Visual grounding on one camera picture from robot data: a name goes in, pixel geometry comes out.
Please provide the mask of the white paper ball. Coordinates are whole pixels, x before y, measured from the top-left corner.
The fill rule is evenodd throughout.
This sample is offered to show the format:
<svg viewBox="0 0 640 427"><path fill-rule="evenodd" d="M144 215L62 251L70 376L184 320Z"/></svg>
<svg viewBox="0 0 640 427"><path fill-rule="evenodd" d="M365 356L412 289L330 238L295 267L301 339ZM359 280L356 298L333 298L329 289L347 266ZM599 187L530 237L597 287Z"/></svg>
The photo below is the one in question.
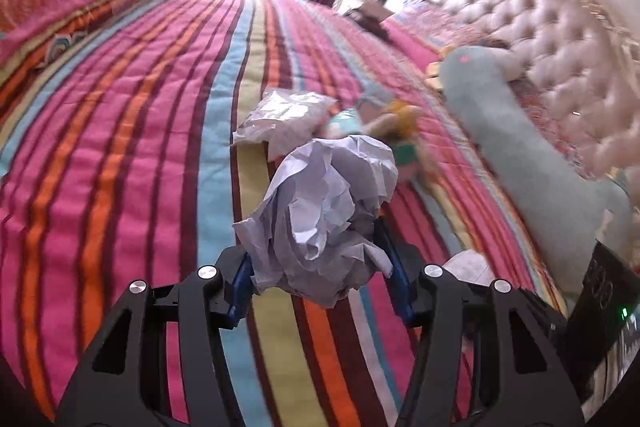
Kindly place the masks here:
<svg viewBox="0 0 640 427"><path fill-rule="evenodd" d="M293 150L259 206L233 225L256 291L277 287L332 308L375 273L390 277L392 262L373 229L397 180L392 150L367 135L313 139Z"/></svg>

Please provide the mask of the long light blue bolster pillow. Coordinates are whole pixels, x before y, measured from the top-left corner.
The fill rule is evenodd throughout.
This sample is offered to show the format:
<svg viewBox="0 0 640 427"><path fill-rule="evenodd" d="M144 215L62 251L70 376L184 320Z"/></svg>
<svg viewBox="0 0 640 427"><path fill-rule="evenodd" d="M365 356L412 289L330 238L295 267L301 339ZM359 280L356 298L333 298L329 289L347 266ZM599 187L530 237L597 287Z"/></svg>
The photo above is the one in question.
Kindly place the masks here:
<svg viewBox="0 0 640 427"><path fill-rule="evenodd" d="M630 260L625 176L579 176L518 104L494 49L455 49L440 65L439 80L449 113L518 210L564 297L577 300L597 242Z"/></svg>

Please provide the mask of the striped colourful bedspread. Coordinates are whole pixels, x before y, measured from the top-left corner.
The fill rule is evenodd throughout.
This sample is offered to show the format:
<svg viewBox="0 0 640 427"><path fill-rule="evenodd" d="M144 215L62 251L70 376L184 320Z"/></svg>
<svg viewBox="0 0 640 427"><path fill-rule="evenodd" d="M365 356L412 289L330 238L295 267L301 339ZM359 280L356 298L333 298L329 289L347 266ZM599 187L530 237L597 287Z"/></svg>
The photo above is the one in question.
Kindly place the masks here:
<svg viewBox="0 0 640 427"><path fill-rule="evenodd" d="M143 0L49 14L1 38L1 351L52 416L79 357L135 279L216 260L273 163L233 131L268 88L348 109L368 88L420 108L439 163L386 207L428 260L466 248L498 277L564 299L523 222L420 72L304 0Z"/></svg>

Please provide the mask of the small doll toy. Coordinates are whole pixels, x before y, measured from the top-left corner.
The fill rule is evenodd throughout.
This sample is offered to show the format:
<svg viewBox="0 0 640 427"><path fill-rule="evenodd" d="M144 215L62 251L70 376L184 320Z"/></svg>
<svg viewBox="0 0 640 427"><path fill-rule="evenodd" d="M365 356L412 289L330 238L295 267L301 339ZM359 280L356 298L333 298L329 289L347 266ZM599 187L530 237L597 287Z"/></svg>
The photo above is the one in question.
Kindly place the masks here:
<svg viewBox="0 0 640 427"><path fill-rule="evenodd" d="M332 116L320 130L321 138L341 139L365 134L382 141L393 152L398 181L418 179L435 183L439 168L419 136L422 109L395 98L378 84L369 84L355 106Z"/></svg>

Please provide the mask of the crumpled clear plastic bag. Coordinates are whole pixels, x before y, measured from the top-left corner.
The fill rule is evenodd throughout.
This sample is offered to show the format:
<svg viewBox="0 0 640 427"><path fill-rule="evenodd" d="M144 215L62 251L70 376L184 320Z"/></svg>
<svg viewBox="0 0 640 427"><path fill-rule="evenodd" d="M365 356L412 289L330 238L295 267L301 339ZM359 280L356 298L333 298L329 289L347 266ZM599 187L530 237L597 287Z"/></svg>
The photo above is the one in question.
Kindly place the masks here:
<svg viewBox="0 0 640 427"><path fill-rule="evenodd" d="M274 161L306 144L330 115L335 98L312 91L269 88L233 132L233 144L267 144Z"/></svg>

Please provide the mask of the tufted cream headboard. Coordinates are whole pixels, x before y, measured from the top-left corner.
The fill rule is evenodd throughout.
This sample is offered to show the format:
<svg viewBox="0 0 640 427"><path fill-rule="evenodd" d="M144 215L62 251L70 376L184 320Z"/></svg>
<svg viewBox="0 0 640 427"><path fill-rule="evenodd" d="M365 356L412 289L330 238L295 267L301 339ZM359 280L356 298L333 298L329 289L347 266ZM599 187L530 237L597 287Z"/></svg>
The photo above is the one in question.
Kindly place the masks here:
<svg viewBox="0 0 640 427"><path fill-rule="evenodd" d="M639 43L605 0L427 0L506 43L587 168L639 179Z"/></svg>

